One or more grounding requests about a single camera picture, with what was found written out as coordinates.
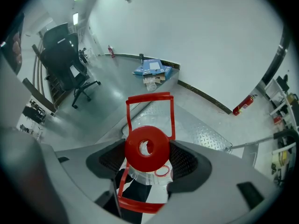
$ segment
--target metal ramp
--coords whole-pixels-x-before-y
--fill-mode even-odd
[[[178,105],[174,105],[174,113],[176,140],[190,142],[221,151],[226,147],[232,146],[230,142],[215,130]],[[171,120],[169,101],[151,102],[132,119],[133,129],[145,125],[155,126],[161,129],[167,136],[170,136]],[[122,133],[126,137],[128,136],[128,125],[123,127]]]

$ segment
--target fire extinguisher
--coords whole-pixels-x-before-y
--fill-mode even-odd
[[[111,48],[110,45],[108,45],[108,51],[109,51],[111,57],[114,58],[114,57],[115,57],[115,54],[114,54],[114,52],[113,52],[113,50],[112,50],[112,48]]]
[[[254,98],[257,95],[248,95],[234,110],[233,114],[237,116],[239,113],[243,112],[251,103],[253,103]]]

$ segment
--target office chair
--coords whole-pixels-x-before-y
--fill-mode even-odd
[[[72,107],[75,109],[78,108],[75,103],[81,93],[87,96],[87,101],[91,101],[91,98],[84,90],[95,83],[101,83],[94,81],[89,84],[84,84],[89,76],[86,66],[79,60],[77,33],[65,35],[64,38],[56,42],[55,45],[46,48],[41,53],[40,59],[44,66],[56,76],[62,90],[77,90],[77,92],[74,91],[75,98]],[[75,77],[71,71],[73,67],[79,72]]]

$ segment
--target red frame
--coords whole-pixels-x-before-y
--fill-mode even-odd
[[[167,168],[167,172],[166,172],[166,174],[159,175],[159,174],[157,174],[157,170],[156,170],[154,173],[155,173],[155,175],[156,175],[157,177],[166,177],[166,176],[169,174],[169,172],[170,172],[170,168],[169,168],[168,166],[163,165],[162,168]]]
[[[173,96],[170,95],[170,92],[152,93],[152,94],[144,94],[144,95],[128,97],[128,100],[126,101],[126,105],[127,105],[127,121],[129,127],[129,135],[132,132],[130,104],[157,101],[157,100],[170,100],[171,137],[168,138],[170,140],[175,140],[176,132],[175,132],[175,123],[174,123],[174,101],[173,101]],[[157,213],[160,210],[160,208],[163,207],[164,203],[143,203],[143,202],[138,202],[135,200],[122,197],[123,187],[125,185],[125,181],[129,172],[129,167],[130,164],[127,161],[126,169],[121,177],[120,187],[117,195],[120,207],[131,211],[142,212],[142,213],[150,213],[150,214]]]

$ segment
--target gray floor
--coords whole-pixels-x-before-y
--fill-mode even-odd
[[[176,105],[209,125],[234,146],[267,137],[278,131],[269,115],[273,111],[272,105],[257,90],[253,90],[251,93],[258,95],[253,104],[238,116],[226,114],[211,102],[180,85],[176,85],[171,94],[174,96]],[[242,158],[249,165],[254,164],[256,170],[273,180],[274,175],[271,173],[272,151],[277,148],[277,141],[270,140],[257,146],[234,149],[232,154]],[[167,200],[166,186],[153,185],[147,202],[166,203]],[[142,224],[154,215],[144,213]]]
[[[55,151],[94,144],[125,116],[129,96],[149,93],[142,76],[132,74],[139,65],[139,60],[126,57],[101,56],[91,61],[88,81],[101,82],[87,89],[92,100],[87,102],[81,95],[76,102],[78,109],[74,109],[74,97],[69,95],[55,115],[47,117],[41,142],[51,144]]]

